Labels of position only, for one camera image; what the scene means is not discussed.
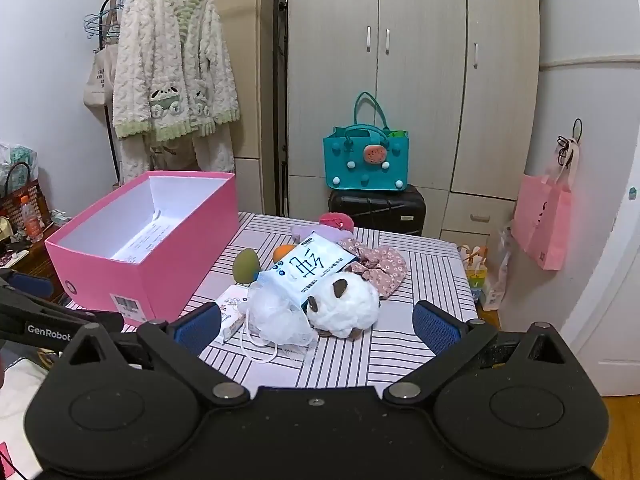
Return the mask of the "small white tissue pack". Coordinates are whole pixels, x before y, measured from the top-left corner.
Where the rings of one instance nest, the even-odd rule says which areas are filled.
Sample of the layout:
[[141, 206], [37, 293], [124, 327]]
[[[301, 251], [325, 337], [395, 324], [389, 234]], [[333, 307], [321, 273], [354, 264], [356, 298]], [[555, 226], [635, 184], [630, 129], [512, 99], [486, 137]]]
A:
[[220, 330], [214, 339], [216, 344], [224, 344], [244, 323], [244, 311], [248, 299], [248, 287], [234, 284], [229, 286], [217, 299], [221, 314]]

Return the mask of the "pink floral scrunchie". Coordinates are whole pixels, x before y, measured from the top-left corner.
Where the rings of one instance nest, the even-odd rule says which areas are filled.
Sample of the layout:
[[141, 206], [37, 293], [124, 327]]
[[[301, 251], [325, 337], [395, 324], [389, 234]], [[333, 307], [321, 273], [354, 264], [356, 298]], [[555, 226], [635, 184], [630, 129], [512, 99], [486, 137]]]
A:
[[338, 244], [355, 256], [355, 260], [346, 266], [346, 270], [360, 275], [374, 286], [381, 299], [390, 298], [408, 275], [406, 260], [393, 248], [371, 248], [354, 238], [346, 238]]

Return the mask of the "white mesh bath pouf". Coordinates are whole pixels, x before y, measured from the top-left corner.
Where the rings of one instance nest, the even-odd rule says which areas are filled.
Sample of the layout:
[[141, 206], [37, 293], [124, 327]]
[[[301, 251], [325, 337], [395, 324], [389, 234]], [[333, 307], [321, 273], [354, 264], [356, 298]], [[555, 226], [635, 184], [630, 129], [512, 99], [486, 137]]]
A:
[[258, 282], [248, 286], [247, 300], [240, 310], [240, 347], [250, 361], [267, 364], [280, 350], [289, 356], [307, 356], [316, 348], [319, 336], [303, 309], [271, 287]]

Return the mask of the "white panda plush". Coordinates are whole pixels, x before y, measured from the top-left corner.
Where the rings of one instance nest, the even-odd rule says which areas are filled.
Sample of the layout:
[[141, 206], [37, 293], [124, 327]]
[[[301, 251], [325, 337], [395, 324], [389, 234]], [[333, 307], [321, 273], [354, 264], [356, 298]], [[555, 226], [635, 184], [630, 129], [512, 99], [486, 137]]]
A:
[[380, 303], [378, 291], [360, 275], [338, 272], [318, 283], [306, 315], [321, 336], [355, 340], [378, 322]]

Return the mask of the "green egg sponge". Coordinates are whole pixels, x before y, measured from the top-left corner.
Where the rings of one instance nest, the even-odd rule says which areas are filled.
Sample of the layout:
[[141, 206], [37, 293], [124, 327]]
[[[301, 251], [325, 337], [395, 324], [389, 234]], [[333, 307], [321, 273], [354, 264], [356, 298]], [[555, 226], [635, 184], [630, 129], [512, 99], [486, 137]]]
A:
[[233, 260], [232, 276], [241, 285], [249, 285], [257, 280], [260, 273], [258, 255], [252, 248], [241, 250]]

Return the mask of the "blue wet wipes pack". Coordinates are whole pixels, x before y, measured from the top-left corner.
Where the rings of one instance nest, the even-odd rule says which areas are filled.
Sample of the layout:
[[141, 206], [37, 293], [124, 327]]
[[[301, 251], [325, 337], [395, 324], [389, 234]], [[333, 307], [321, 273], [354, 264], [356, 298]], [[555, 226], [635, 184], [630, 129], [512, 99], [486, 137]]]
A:
[[292, 304], [301, 307], [314, 294], [319, 282], [341, 272], [356, 256], [340, 245], [311, 233], [258, 276], [258, 283], [270, 287]]

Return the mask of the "orange egg sponge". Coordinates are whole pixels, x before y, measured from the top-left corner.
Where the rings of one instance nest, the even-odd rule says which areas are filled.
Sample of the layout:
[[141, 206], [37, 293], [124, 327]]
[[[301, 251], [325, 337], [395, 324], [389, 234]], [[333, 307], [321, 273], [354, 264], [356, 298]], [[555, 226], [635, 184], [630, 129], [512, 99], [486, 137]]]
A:
[[295, 249], [295, 248], [296, 248], [296, 246], [294, 244], [283, 244], [283, 245], [280, 245], [280, 246], [274, 248], [274, 251], [272, 253], [272, 261], [274, 263], [279, 262], [289, 252], [292, 252], [292, 250]]

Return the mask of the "purple plush with pink hat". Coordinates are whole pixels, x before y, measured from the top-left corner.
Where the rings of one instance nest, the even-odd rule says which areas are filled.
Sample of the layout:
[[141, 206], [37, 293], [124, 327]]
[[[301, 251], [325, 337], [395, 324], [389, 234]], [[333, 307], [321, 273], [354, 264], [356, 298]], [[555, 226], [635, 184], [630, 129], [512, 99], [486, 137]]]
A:
[[348, 214], [327, 212], [322, 214], [318, 223], [312, 226], [293, 226], [291, 234], [296, 243], [302, 242], [312, 233], [316, 233], [332, 243], [339, 243], [354, 236], [354, 220]]

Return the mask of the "orange drink bottle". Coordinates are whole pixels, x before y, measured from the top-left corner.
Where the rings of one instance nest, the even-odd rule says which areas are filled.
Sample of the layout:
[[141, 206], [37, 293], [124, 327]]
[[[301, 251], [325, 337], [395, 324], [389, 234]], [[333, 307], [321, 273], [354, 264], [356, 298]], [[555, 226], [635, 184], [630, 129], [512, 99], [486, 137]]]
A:
[[21, 197], [21, 215], [28, 239], [32, 243], [40, 242], [43, 239], [42, 226], [38, 214], [27, 195]]

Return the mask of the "colourful gift bag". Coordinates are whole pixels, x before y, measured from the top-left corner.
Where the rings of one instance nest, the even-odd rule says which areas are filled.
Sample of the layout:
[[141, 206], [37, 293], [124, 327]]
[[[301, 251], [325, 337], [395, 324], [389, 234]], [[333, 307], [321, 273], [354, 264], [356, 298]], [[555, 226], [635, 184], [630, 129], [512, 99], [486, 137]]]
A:
[[486, 246], [461, 245], [459, 256], [474, 300], [484, 311], [498, 311], [506, 296], [510, 250], [499, 249], [491, 260]]

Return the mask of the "pink cardboard box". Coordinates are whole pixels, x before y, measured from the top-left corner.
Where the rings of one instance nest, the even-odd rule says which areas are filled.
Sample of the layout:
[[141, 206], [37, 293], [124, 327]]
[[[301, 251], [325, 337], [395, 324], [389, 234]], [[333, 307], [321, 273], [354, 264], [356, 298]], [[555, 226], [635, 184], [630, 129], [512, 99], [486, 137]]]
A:
[[239, 229], [235, 176], [148, 171], [46, 240], [66, 294], [131, 326], [175, 321]]

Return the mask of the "striped tablecloth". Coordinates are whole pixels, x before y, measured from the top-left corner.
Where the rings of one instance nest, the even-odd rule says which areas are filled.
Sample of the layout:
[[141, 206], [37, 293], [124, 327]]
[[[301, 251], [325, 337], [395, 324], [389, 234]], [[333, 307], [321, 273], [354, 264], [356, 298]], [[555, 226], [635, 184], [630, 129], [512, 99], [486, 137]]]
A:
[[[168, 226], [167, 236], [144, 259], [150, 270], [144, 270], [142, 262], [115, 259], [125, 243], [111, 240], [114, 231], [109, 226], [93, 229], [83, 223], [52, 242], [49, 254], [58, 278], [81, 307], [172, 321], [230, 287], [231, 259], [242, 248], [273, 248], [290, 224], [288, 219], [234, 214], [227, 223], [208, 218], [200, 228]], [[350, 295], [360, 289], [361, 278], [348, 272], [347, 290], [332, 312], [340, 326], [335, 332], [326, 328], [324, 318], [326, 297], [333, 292], [326, 285], [314, 296], [317, 307], [304, 315], [317, 337], [308, 346], [265, 344], [252, 328], [241, 327], [226, 342], [210, 338], [200, 360], [250, 391], [260, 386], [383, 389], [430, 360], [433, 351], [412, 328], [414, 304], [430, 300], [465, 321], [474, 313], [458, 252], [444, 240], [387, 232], [370, 237], [394, 245], [409, 269], [395, 295], [378, 300], [378, 310], [366, 325], [356, 325], [350, 307]]]

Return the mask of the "black suitcase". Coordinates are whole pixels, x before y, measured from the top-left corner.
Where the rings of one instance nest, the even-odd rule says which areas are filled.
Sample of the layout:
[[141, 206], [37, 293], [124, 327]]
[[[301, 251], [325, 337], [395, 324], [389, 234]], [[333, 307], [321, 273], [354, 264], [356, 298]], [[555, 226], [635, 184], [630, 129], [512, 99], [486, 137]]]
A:
[[355, 226], [420, 236], [426, 219], [422, 194], [408, 185], [403, 191], [331, 192], [329, 212], [347, 214]]

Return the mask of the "pink paper bag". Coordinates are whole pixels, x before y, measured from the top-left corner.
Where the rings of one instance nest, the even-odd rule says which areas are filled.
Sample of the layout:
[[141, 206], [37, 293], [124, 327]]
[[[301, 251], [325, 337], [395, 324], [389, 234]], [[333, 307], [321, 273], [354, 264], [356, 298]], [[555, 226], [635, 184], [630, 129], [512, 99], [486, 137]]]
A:
[[521, 250], [545, 271], [559, 271], [564, 266], [579, 156], [579, 145], [567, 139], [544, 174], [526, 174], [521, 180], [512, 235]]

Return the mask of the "white door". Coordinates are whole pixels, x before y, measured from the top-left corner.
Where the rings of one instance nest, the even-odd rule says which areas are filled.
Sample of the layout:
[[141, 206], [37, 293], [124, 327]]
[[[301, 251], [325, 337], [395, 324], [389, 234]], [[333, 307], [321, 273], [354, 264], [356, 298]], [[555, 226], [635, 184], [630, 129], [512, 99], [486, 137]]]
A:
[[604, 217], [582, 237], [601, 248], [585, 288], [561, 335], [601, 396], [639, 393], [639, 154], [623, 183], [608, 188], [608, 204], [592, 200], [582, 208]]

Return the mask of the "teal felt tote bag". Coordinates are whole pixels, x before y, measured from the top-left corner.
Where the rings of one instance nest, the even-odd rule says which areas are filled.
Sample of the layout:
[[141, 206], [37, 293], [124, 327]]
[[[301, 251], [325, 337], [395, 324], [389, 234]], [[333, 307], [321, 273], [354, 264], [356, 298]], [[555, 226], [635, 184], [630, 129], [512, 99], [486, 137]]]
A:
[[[362, 100], [378, 113], [382, 126], [360, 122]], [[407, 130], [392, 130], [382, 106], [370, 92], [356, 97], [352, 124], [334, 127], [323, 139], [326, 185], [331, 190], [400, 192], [408, 186], [410, 139]]]

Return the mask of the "beige canvas tote bag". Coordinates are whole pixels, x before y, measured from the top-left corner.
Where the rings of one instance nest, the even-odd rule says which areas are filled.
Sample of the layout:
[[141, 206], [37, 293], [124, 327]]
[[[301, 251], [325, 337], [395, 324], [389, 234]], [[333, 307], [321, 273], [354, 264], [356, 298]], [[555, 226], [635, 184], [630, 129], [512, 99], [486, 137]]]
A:
[[86, 25], [88, 31], [98, 37], [99, 49], [94, 52], [82, 100], [85, 107], [99, 108], [113, 101], [119, 36], [118, 0], [107, 0], [105, 9], [100, 14], [89, 15]]

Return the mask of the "beige wardrobe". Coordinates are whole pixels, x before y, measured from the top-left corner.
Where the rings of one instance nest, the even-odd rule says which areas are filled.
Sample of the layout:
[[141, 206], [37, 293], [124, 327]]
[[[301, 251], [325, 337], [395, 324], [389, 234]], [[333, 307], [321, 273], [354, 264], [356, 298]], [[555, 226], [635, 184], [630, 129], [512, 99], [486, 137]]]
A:
[[215, 0], [241, 120], [243, 210], [326, 210], [322, 141], [361, 91], [410, 138], [423, 234], [481, 240], [511, 217], [533, 130], [538, 0]]

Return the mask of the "black clothes rack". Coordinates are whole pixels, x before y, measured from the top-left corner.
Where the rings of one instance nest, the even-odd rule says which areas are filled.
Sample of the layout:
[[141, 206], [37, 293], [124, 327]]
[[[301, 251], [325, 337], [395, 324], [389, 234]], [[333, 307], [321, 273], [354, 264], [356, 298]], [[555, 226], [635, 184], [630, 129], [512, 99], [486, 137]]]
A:
[[94, 64], [89, 78], [89, 82], [93, 82], [93, 87], [89, 89], [89, 86], [86, 86], [84, 99], [86, 107], [102, 108], [116, 182], [120, 180], [120, 168], [111, 107], [119, 33], [118, 17], [124, 2], [125, 0], [104, 0], [99, 12], [87, 15], [84, 21], [87, 36], [98, 38], [99, 43], [94, 51]]

